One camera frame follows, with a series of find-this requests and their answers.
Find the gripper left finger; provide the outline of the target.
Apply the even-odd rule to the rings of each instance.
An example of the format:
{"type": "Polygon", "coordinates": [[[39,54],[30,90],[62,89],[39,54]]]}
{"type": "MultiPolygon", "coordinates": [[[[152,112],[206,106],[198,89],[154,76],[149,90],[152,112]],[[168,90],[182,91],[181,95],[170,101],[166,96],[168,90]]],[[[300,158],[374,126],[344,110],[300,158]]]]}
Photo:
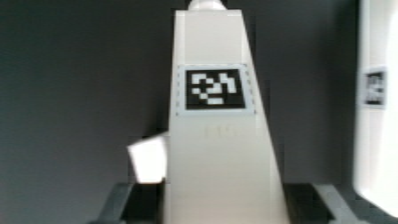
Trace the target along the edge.
{"type": "Polygon", "coordinates": [[[117,183],[87,224],[158,224],[159,185],[117,183]]]}

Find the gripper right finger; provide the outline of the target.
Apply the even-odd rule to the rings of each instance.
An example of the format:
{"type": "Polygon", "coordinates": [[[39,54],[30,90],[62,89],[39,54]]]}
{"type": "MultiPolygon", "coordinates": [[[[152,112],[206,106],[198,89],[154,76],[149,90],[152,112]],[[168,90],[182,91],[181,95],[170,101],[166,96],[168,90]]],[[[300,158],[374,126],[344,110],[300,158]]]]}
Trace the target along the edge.
{"type": "Polygon", "coordinates": [[[362,224],[330,184],[286,184],[291,224],[362,224]]]}

